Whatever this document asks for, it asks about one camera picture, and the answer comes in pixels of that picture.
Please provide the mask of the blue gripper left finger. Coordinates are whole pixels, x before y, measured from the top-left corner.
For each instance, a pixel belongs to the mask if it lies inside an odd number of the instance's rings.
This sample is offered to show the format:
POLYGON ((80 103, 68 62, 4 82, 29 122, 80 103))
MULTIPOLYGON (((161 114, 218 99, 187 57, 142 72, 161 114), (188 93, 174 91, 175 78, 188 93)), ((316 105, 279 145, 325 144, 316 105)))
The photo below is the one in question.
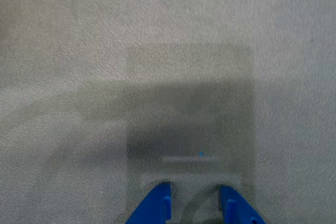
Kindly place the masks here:
POLYGON ((172 218, 171 184, 156 185, 138 204, 126 224, 164 224, 172 218))

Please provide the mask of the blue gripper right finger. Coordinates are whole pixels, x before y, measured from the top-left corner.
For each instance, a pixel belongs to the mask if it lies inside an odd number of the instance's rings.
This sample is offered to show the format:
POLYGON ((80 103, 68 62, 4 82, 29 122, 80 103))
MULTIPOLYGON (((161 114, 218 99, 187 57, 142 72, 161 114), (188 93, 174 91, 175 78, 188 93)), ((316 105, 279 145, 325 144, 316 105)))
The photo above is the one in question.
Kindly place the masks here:
POLYGON ((265 224, 261 215, 231 186, 222 185, 219 204, 226 224, 265 224))

